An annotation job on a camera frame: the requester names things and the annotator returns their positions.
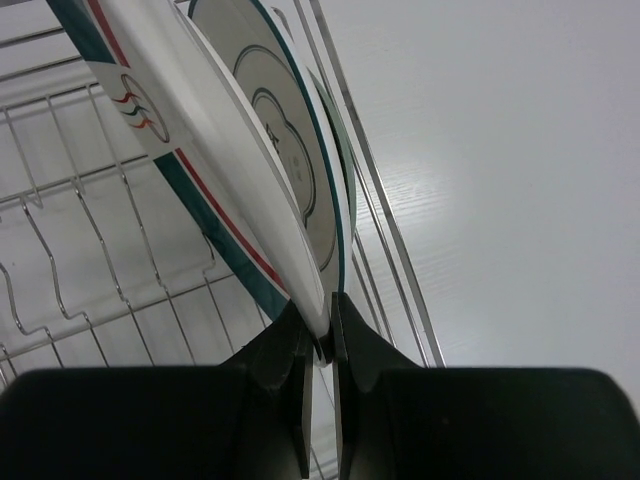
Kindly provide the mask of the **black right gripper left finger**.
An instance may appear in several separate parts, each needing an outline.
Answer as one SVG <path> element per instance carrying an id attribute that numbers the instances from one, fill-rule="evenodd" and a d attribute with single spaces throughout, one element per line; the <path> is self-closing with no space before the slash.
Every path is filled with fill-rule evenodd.
<path id="1" fill-rule="evenodd" d="M 1 396 L 5 479 L 303 479 L 313 346 L 293 305 L 216 366 L 41 369 Z"/>

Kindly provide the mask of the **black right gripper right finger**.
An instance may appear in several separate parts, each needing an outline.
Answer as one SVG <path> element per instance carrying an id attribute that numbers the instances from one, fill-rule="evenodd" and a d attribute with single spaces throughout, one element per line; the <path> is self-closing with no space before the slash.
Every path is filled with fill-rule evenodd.
<path id="1" fill-rule="evenodd" d="M 343 479 L 635 479 L 639 420 L 586 368 L 421 367 L 332 299 Z"/>

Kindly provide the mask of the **white plate teal rim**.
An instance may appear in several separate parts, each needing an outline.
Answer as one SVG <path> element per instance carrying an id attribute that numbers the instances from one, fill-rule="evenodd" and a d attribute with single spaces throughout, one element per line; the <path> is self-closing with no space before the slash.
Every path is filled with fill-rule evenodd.
<path id="1" fill-rule="evenodd" d="M 325 290 L 344 290 L 352 228 L 340 151 L 291 36 L 262 1 L 193 1 L 188 16 L 236 79 L 278 153 Z"/>

